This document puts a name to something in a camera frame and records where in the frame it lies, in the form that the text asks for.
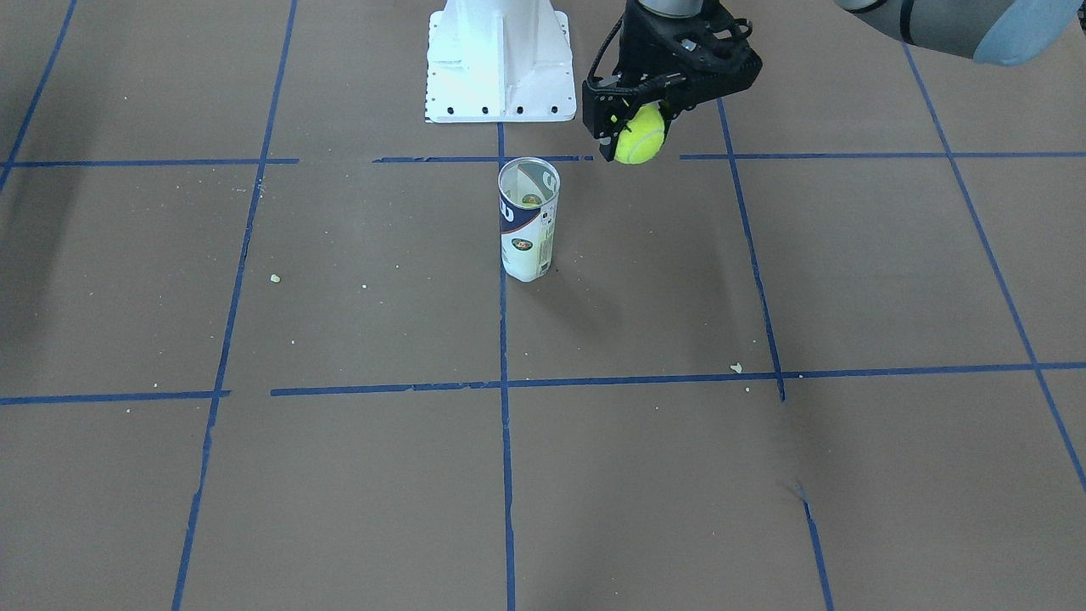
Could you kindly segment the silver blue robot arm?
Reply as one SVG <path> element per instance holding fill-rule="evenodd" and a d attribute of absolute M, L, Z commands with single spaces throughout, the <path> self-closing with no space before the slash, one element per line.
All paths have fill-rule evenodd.
<path fill-rule="evenodd" d="M 1082 1 L 842 1 L 874 31 L 977 64 L 1037 58 Z M 602 158 L 651 160 L 682 113 L 745 92 L 763 69 L 753 24 L 721 1 L 628 1 L 581 84 L 582 120 Z"/>

